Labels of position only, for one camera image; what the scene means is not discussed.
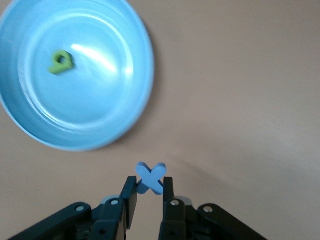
beige table surface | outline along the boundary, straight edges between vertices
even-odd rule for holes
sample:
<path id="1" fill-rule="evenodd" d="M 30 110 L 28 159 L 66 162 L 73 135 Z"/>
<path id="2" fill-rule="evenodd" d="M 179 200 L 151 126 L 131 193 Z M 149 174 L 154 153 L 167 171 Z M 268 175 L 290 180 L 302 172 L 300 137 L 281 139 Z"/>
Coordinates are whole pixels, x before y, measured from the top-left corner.
<path id="1" fill-rule="evenodd" d="M 33 140 L 1 106 L 0 238 L 74 202 L 96 207 L 144 161 L 165 163 L 195 207 L 216 203 L 269 240 L 320 239 L 319 0 L 129 2 L 156 57 L 145 113 L 76 153 Z M 161 220 L 162 197 L 139 196 L 127 239 L 158 239 Z"/>

blue x-shaped piece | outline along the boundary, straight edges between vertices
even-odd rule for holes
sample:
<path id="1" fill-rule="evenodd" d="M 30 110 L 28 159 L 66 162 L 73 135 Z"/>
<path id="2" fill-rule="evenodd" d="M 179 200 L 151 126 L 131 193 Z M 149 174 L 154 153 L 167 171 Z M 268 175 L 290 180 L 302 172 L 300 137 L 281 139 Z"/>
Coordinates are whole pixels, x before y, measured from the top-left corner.
<path id="1" fill-rule="evenodd" d="M 138 194 L 145 194 L 151 189 L 155 194 L 164 193 L 164 185 L 161 180 L 167 173 L 164 163 L 158 163 L 152 170 L 144 162 L 139 162 L 135 168 L 136 173 L 141 177 L 138 182 L 136 191 Z"/>

